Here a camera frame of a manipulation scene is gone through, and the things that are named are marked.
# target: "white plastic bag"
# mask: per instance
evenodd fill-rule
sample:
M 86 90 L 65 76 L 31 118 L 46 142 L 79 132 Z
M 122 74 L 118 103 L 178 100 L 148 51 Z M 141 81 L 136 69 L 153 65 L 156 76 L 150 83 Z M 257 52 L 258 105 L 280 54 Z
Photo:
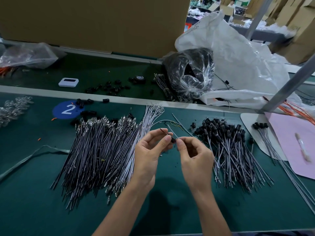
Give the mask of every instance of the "white plastic bag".
M 25 65 L 45 69 L 65 55 L 46 43 L 23 43 L 6 49 L 0 58 L 0 67 Z
M 265 44 L 248 41 L 224 20 L 223 12 L 212 12 L 202 18 L 175 41 L 177 51 L 205 47 L 213 51 L 215 76 L 212 90 L 204 93 L 201 100 L 207 105 L 261 109 L 266 101 L 289 80 L 283 63 L 273 56 Z M 288 100 L 314 111 L 315 107 L 304 105 L 294 93 Z

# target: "green work surface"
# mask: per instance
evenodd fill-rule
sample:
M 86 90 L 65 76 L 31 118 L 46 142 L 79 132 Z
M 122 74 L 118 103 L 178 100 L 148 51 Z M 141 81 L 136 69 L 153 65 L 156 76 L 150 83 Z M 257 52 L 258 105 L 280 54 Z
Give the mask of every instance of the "green work surface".
M 151 83 L 155 73 L 161 73 L 161 65 L 69 53 L 47 69 L 21 67 L 12 77 L 0 78 L 0 85 L 84 93 L 85 89 L 105 85 L 107 81 L 114 87 L 114 81 L 120 79 L 123 86 L 129 85 L 131 89 L 122 90 L 118 96 L 166 100 L 162 89 Z M 137 75 L 144 76 L 146 84 L 133 85 L 128 81 Z M 79 79 L 79 83 L 74 88 L 59 87 L 62 78 Z M 98 90 L 95 94 L 108 92 Z
M 0 106 L 17 95 L 0 94 Z M 70 149 L 75 130 L 68 120 L 53 118 L 52 109 L 69 99 L 34 97 L 34 104 L 18 120 L 0 129 L 0 173 L 33 153 L 42 145 Z M 109 118 L 132 114 L 138 122 L 145 106 L 120 103 L 95 102 L 87 110 L 95 110 Z M 239 114 L 202 110 L 165 108 L 160 119 L 171 119 L 172 113 L 189 127 L 192 122 L 201 125 L 206 117 L 225 118 L 229 123 L 242 124 Z M 172 127 L 177 136 L 186 136 L 179 127 Z M 230 229 L 240 231 L 274 231 L 315 228 L 315 216 L 281 167 L 257 146 L 254 155 L 275 185 L 264 186 L 258 192 L 248 194 L 237 185 L 235 188 L 218 188 L 212 180 L 212 188 L 219 208 Z M 106 205 L 105 190 L 97 197 L 87 194 L 77 209 L 68 211 L 62 202 L 59 184 L 56 190 L 49 187 L 67 155 L 50 149 L 42 149 L 38 155 L 13 172 L 0 183 L 0 235 L 91 235 L 103 220 L 111 204 Z M 301 177 L 306 187 L 315 194 L 315 182 Z M 156 183 L 146 198 L 137 218 L 132 235 L 196 234 L 201 233 L 198 211 L 194 199 L 184 181 L 180 157 L 176 149 L 159 158 Z

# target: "small white device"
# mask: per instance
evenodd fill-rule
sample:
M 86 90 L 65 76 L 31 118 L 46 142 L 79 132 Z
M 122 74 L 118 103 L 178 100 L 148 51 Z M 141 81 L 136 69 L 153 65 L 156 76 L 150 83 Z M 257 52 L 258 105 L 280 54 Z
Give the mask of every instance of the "small white device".
M 63 78 L 58 85 L 60 87 L 68 87 L 68 88 L 74 88 L 77 86 L 79 80 L 78 79 L 71 79 L 71 78 Z

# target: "plastic bag of black parts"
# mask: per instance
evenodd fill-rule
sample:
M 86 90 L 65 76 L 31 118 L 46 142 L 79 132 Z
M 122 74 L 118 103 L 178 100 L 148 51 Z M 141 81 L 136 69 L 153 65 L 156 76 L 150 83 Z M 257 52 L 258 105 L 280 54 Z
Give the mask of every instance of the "plastic bag of black parts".
M 174 53 L 166 57 L 163 65 L 172 89 L 179 96 L 199 99 L 211 90 L 215 66 L 210 49 L 197 48 Z
M 0 67 L 27 66 L 45 69 L 66 55 L 46 43 L 23 43 L 11 46 L 0 58 Z

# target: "person's right hand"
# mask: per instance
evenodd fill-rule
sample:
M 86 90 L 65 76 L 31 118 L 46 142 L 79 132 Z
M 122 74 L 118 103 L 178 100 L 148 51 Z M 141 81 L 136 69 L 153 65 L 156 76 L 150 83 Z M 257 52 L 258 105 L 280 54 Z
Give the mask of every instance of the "person's right hand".
M 209 148 L 194 137 L 176 140 L 181 169 L 192 194 L 211 191 L 214 156 Z

